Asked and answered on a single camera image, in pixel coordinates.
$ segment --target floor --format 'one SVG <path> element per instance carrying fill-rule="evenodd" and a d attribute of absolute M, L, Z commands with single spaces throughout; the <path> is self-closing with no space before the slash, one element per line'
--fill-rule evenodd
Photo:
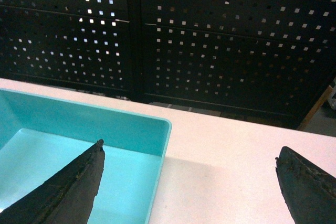
<path fill-rule="evenodd" d="M 321 107 L 304 131 L 336 137 L 336 110 L 332 110 L 330 107 Z"/>

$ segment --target white table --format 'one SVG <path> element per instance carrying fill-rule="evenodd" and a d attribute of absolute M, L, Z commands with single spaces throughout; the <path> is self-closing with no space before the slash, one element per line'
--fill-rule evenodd
<path fill-rule="evenodd" d="M 0 79 L 0 88 L 169 119 L 150 224 L 294 223 L 275 157 L 283 146 L 336 176 L 336 138 Z"/>

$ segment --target turquoise plastic tray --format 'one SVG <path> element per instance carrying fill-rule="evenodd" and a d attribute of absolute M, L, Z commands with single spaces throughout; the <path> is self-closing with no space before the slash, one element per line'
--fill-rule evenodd
<path fill-rule="evenodd" d="M 88 223 L 148 223 L 168 120 L 0 89 L 0 211 L 104 139 Z"/>

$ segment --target white tabletop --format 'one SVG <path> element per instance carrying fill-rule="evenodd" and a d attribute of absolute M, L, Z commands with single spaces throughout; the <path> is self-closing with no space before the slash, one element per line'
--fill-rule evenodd
<path fill-rule="evenodd" d="M 336 138 L 0 79 L 0 88 L 166 118 L 172 132 L 150 224 L 294 223 L 275 157 L 289 146 L 336 176 Z"/>

